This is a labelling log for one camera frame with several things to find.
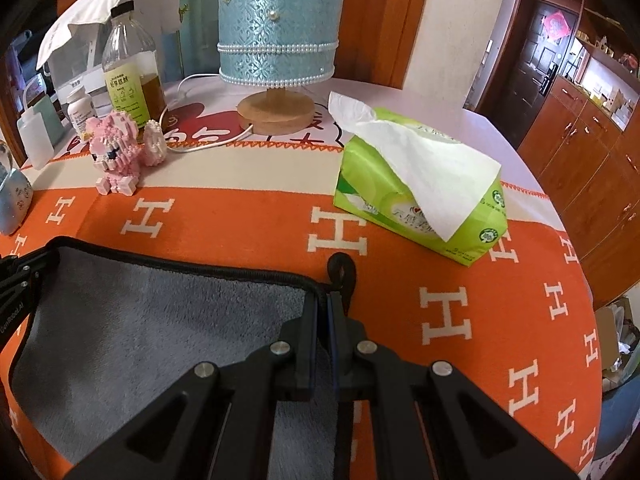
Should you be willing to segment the purple and grey towel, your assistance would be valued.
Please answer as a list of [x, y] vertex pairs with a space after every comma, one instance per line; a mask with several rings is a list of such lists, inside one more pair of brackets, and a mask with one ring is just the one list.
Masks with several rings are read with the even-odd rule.
[[326, 304], [337, 289], [306, 276], [200, 266], [59, 237], [38, 307], [9, 374], [28, 420], [66, 460], [79, 462], [182, 375], [227, 366], [276, 341], [317, 300], [314, 392], [281, 402], [265, 479], [336, 479], [338, 404], [324, 350]]

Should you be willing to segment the wooden sideboard cabinet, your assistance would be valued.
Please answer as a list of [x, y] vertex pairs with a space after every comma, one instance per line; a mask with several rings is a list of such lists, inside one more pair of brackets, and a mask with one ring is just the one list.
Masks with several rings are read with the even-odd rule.
[[518, 154], [559, 213], [600, 308], [639, 281], [639, 48], [582, 0], [565, 60]]

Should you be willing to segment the pink brick pig figure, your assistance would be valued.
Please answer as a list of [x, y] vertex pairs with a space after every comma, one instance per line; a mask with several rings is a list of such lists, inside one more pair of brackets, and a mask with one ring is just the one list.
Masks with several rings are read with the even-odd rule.
[[112, 110], [103, 118], [85, 122], [85, 139], [93, 166], [101, 173], [96, 189], [101, 195], [119, 193], [133, 196], [143, 167], [161, 164], [168, 148], [160, 124], [148, 120], [142, 128], [142, 141], [134, 118], [123, 110]]

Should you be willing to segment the white pill bottle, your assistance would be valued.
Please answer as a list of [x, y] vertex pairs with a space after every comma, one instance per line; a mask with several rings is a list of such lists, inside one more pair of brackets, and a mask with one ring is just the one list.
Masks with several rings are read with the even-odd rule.
[[96, 117], [96, 109], [84, 86], [79, 86], [67, 98], [67, 116], [75, 131], [83, 136], [89, 119]]

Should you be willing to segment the green tissue pack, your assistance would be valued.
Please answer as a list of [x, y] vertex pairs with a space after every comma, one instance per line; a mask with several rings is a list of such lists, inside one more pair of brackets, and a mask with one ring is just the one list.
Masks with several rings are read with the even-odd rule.
[[495, 159], [386, 108], [333, 92], [329, 113], [349, 134], [333, 203], [464, 266], [508, 229]]

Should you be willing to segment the blue table lamp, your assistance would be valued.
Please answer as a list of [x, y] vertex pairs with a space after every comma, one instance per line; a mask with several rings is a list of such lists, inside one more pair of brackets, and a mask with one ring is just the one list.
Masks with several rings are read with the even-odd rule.
[[299, 88], [334, 74], [344, 0], [218, 0], [219, 77], [259, 91], [236, 107], [242, 128], [284, 136], [309, 126]]

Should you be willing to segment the glass sliding door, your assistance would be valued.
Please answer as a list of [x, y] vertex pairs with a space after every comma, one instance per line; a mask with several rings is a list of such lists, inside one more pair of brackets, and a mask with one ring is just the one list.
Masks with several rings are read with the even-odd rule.
[[[40, 64], [70, 40], [90, 48], [114, 6], [76, 0], [49, 28]], [[180, 0], [131, 0], [155, 37], [181, 26]], [[293, 87], [331, 76], [398, 88], [407, 73], [425, 0], [210, 0], [215, 62], [234, 84]]]

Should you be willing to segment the cardboard box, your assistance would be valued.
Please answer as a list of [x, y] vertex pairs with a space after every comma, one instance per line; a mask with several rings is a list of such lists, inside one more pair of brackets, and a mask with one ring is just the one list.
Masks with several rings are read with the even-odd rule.
[[602, 390], [620, 388], [639, 370], [639, 318], [627, 296], [596, 311], [602, 352]]

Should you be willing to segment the white appliance with paper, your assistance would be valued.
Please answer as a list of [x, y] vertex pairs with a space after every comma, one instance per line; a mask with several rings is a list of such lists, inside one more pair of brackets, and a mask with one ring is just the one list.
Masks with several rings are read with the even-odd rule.
[[[61, 105], [79, 87], [89, 93], [105, 89], [101, 66], [112, 27], [111, 10], [126, 1], [129, 0], [76, 0], [47, 30], [36, 67], [49, 71]], [[156, 44], [160, 44], [163, 35], [179, 29], [179, 0], [131, 1], [134, 18]]]

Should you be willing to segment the clear bottle yellow label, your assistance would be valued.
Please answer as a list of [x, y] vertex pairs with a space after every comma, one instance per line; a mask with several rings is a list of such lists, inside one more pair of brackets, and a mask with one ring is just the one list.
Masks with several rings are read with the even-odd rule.
[[111, 8], [111, 31], [102, 53], [102, 73], [113, 110], [126, 112], [142, 130], [165, 108], [157, 48], [134, 17], [134, 2]]

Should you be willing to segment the dark wooden entrance door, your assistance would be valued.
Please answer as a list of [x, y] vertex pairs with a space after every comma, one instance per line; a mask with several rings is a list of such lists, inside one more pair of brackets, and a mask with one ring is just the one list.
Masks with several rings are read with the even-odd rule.
[[519, 146], [559, 75], [582, 0], [515, 0], [500, 50], [475, 111]]

